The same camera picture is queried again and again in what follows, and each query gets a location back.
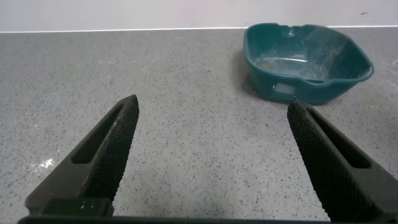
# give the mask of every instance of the gray countertop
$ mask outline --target gray countertop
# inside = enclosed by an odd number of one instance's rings
[[[398,29],[340,29],[374,76],[316,109],[398,177]],[[0,222],[121,98],[140,117],[116,215],[327,220],[286,118],[247,85],[244,30],[0,34]]]

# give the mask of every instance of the teal bowl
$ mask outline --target teal bowl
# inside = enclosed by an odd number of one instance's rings
[[[244,33],[244,57],[254,89],[271,101],[292,97],[319,105],[373,75],[355,42],[322,26],[257,24]]]

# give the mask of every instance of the white speck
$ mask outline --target white speck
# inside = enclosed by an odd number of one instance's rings
[[[387,81],[390,85],[392,85],[393,87],[395,87],[395,88],[398,88],[398,86],[396,85],[396,84],[394,84],[394,83],[392,83],[391,81]]]
[[[46,161],[42,162],[39,167],[49,168],[49,166],[53,165],[53,159],[47,159]]]

